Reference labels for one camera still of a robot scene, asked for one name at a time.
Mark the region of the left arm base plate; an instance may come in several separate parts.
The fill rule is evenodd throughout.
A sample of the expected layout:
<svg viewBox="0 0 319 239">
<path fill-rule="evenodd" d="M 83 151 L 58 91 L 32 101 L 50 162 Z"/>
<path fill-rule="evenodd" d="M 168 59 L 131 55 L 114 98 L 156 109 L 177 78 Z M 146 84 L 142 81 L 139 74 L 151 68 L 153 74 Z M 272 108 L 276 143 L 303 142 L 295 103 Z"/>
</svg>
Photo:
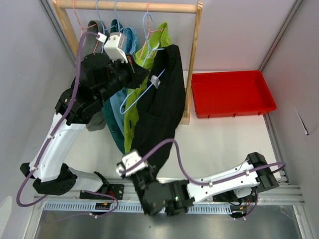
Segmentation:
<svg viewBox="0 0 319 239">
<path fill-rule="evenodd" d="M 122 200 L 124 194 L 124 184 L 109 184 L 108 186 L 102 186 L 102 188 L 98 190 L 97 193 L 103 194 L 103 196 L 81 191 L 79 198 L 84 200 L 111 200 L 111 198 L 104 196 L 109 195 L 116 198 L 117 200 Z"/>
</svg>

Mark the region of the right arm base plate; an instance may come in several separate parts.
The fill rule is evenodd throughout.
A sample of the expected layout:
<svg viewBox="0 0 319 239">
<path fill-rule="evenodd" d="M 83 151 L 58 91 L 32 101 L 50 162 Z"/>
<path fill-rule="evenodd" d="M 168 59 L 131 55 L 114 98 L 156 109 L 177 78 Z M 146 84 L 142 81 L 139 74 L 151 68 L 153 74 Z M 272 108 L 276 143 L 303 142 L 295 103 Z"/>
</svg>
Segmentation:
<svg viewBox="0 0 319 239">
<path fill-rule="evenodd" d="M 214 202 L 228 202 L 231 204 L 239 204 L 238 198 L 235 196 L 233 191 L 224 192 L 212 197 Z"/>
</svg>

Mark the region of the grey shorts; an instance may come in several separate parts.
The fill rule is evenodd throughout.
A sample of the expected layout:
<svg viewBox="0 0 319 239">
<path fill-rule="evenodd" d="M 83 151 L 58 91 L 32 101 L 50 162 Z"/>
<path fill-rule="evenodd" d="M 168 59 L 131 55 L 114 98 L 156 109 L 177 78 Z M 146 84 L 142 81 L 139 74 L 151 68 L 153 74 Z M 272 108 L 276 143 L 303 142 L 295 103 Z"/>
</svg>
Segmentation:
<svg viewBox="0 0 319 239">
<path fill-rule="evenodd" d="M 88 23 L 87 32 L 103 32 L 103 26 L 98 20 L 91 20 Z M 96 39 L 96 37 L 89 35 L 86 37 L 83 49 L 82 59 L 91 53 L 100 53 L 102 49 L 102 43 Z M 106 120 L 103 111 L 100 109 L 96 114 L 93 115 L 90 122 L 86 125 L 88 131 L 102 130 L 106 126 Z"/>
</svg>

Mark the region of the pink hanger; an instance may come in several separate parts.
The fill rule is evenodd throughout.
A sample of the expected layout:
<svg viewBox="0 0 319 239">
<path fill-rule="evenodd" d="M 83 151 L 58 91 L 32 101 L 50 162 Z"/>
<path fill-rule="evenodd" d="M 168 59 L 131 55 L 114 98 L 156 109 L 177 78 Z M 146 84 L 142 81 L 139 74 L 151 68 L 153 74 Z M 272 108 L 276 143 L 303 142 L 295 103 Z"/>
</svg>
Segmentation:
<svg viewBox="0 0 319 239">
<path fill-rule="evenodd" d="M 75 3 L 76 1 L 73 1 L 73 12 L 75 14 L 76 20 L 80 26 L 81 29 L 81 35 L 86 32 L 93 32 L 98 33 L 99 26 L 96 21 L 90 21 L 86 27 L 83 26 L 80 18 L 78 17 L 77 11 L 75 9 Z M 88 35 L 85 39 L 84 45 L 83 45 L 83 53 L 96 53 L 99 46 L 99 41 L 96 39 L 96 37 L 92 35 Z"/>
<path fill-rule="evenodd" d="M 153 18 L 152 15 L 150 14 L 150 5 L 152 4 L 152 2 L 148 2 L 147 4 L 147 10 L 146 13 L 143 17 L 143 30 L 145 33 L 145 43 L 141 49 L 140 52 L 140 58 L 143 59 L 142 62 L 142 67 L 145 66 L 145 62 L 148 60 L 149 55 L 152 56 L 154 55 L 153 51 L 158 51 L 161 50 L 160 48 L 160 43 L 158 42 L 155 47 L 153 47 L 150 44 L 150 39 L 152 38 L 152 35 L 155 33 L 157 34 L 158 32 L 162 33 L 164 31 L 164 28 L 158 28 L 156 30 L 151 30 L 151 22 L 153 22 Z"/>
</svg>

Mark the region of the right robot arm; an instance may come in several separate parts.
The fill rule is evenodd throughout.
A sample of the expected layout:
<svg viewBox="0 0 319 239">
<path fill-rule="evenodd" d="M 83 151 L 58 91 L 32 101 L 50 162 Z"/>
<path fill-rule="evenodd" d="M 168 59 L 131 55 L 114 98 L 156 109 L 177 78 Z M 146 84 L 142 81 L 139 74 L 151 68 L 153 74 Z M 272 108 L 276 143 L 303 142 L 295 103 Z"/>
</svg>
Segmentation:
<svg viewBox="0 0 319 239">
<path fill-rule="evenodd" d="M 155 216 L 164 210 L 170 217 L 187 213 L 194 203 L 209 197 L 227 193 L 231 200 L 239 201 L 253 192 L 277 188 L 276 171 L 271 170 L 274 166 L 262 154 L 253 152 L 240 165 L 197 180 L 161 183 L 149 169 L 138 171 L 130 179 L 146 215 Z"/>
</svg>

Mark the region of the light blue shorts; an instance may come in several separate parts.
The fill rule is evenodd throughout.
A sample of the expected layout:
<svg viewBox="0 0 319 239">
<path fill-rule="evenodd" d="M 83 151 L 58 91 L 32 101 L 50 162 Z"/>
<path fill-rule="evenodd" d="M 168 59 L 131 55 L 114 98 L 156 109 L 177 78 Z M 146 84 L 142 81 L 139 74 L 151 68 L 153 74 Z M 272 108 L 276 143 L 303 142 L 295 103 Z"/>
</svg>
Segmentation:
<svg viewBox="0 0 319 239">
<path fill-rule="evenodd" d="M 139 40 L 136 30 L 132 27 L 125 27 L 123 29 L 123 34 L 127 37 L 124 52 L 135 56 L 135 53 L 139 50 Z M 110 99 L 113 114 L 122 135 L 124 135 L 124 115 L 120 114 L 120 106 L 126 98 L 127 93 L 128 89 L 122 88 Z"/>
</svg>

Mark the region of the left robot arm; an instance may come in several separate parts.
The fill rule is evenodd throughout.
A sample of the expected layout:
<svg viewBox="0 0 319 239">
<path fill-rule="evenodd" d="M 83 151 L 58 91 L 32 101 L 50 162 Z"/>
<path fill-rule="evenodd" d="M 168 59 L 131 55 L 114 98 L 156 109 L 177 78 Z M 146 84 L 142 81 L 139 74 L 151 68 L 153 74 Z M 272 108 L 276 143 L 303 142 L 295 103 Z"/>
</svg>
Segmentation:
<svg viewBox="0 0 319 239">
<path fill-rule="evenodd" d="M 21 165 L 34 180 L 39 194 L 63 195 L 71 190 L 90 191 L 97 199 L 108 194 L 108 181 L 98 172 L 86 173 L 65 164 L 64 159 L 79 133 L 101 111 L 103 103 L 122 88 L 139 87 L 149 70 L 131 55 L 127 61 L 111 60 L 107 54 L 91 53 L 78 64 L 71 87 L 56 106 L 51 129 L 35 159 Z"/>
</svg>

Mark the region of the black shorts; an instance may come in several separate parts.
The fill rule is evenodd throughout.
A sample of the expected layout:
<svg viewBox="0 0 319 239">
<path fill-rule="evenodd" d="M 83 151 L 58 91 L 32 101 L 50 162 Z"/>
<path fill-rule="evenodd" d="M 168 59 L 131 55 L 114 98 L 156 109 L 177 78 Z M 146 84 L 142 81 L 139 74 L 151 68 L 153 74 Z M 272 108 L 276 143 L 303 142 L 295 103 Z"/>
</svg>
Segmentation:
<svg viewBox="0 0 319 239">
<path fill-rule="evenodd" d="M 180 50 L 169 45 L 157 52 L 152 76 L 158 76 L 158 87 L 150 89 L 137 102 L 139 119 L 134 128 L 131 148 L 144 157 L 165 139 L 175 137 L 175 130 L 183 116 L 185 86 Z"/>
</svg>

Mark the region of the lime green shorts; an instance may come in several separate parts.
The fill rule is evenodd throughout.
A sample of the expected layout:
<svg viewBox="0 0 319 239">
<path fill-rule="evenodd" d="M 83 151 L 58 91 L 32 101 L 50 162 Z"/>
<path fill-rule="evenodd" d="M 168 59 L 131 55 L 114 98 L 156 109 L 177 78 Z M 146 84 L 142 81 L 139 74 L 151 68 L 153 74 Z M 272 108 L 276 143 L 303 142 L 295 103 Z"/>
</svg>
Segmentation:
<svg viewBox="0 0 319 239">
<path fill-rule="evenodd" d="M 153 34 L 152 38 L 150 39 L 150 44 L 155 47 L 155 45 L 159 42 L 160 48 L 167 47 L 171 45 L 171 39 L 170 35 L 168 33 L 168 24 L 166 22 L 162 23 L 158 28 L 164 28 L 164 31 L 162 33 L 158 32 L 157 34 Z M 142 66 L 143 59 L 140 58 L 140 52 L 136 52 L 135 54 L 135 62 Z M 153 51 L 154 55 L 150 56 L 148 60 L 145 62 L 144 68 L 150 70 L 154 65 L 155 56 L 157 54 L 157 51 Z M 138 96 L 140 96 L 141 93 L 145 91 L 145 89 L 148 87 L 148 80 L 145 79 L 141 86 L 139 88 L 136 88 L 134 90 L 129 89 L 128 94 L 130 92 L 133 92 L 127 99 L 126 107 L 127 109 L 129 105 L 131 105 Z M 125 147 L 125 153 L 128 153 L 131 150 L 132 141 L 134 138 L 134 128 L 136 123 L 139 120 L 139 113 L 137 110 L 137 104 L 133 105 L 125 114 L 124 114 L 124 147 Z"/>
</svg>

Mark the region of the dark green shorts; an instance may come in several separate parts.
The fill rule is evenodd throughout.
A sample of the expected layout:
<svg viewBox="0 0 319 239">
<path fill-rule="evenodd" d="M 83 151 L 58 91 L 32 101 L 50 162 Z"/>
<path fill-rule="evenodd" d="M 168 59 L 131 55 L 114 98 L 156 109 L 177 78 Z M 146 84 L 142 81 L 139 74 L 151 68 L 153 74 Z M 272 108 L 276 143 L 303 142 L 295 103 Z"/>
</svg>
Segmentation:
<svg viewBox="0 0 319 239">
<path fill-rule="evenodd" d="M 124 115 L 120 114 L 120 106 L 126 98 L 128 89 L 122 88 L 116 92 L 108 100 L 104 102 L 103 113 L 106 124 L 111 133 L 111 136 L 119 149 L 124 154 Z"/>
</svg>

